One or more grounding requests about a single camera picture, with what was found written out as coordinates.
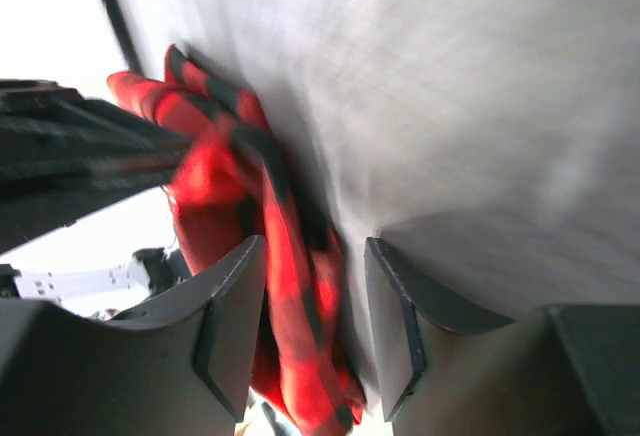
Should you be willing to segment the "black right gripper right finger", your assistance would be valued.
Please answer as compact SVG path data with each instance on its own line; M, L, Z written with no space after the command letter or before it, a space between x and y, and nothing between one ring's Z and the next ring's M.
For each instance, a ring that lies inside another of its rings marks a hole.
M397 435L635 435L639 309L560 304L511 319L379 238L365 279L384 419Z

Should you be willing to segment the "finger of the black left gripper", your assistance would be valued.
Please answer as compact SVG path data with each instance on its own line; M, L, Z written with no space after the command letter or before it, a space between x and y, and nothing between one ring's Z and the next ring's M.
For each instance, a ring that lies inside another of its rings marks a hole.
M2 250L169 183L191 144L74 88L2 80Z

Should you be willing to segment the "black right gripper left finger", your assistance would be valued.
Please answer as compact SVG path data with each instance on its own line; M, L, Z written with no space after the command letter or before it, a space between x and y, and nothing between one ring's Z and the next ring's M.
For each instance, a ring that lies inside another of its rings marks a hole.
M5 435L230 435L243 416L266 279L246 239L114 319L1 304Z

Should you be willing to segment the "red black plaid shirt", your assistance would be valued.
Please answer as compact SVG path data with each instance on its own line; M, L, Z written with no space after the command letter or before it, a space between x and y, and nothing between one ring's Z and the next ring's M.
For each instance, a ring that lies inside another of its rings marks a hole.
M257 95L170 46L164 77L109 76L117 105L194 143L166 189L193 273L246 237L267 249L266 303L251 386L304 435L345 435L366 400L336 326L345 257L332 224L299 197Z

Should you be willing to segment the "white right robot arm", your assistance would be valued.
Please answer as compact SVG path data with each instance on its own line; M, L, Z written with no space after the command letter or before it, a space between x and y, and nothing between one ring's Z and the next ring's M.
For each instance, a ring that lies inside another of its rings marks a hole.
M5 435L230 435L244 416L265 245L147 298L161 252L76 273L1 269ZM553 305L513 320L371 238L384 417L397 435L635 435L639 309Z

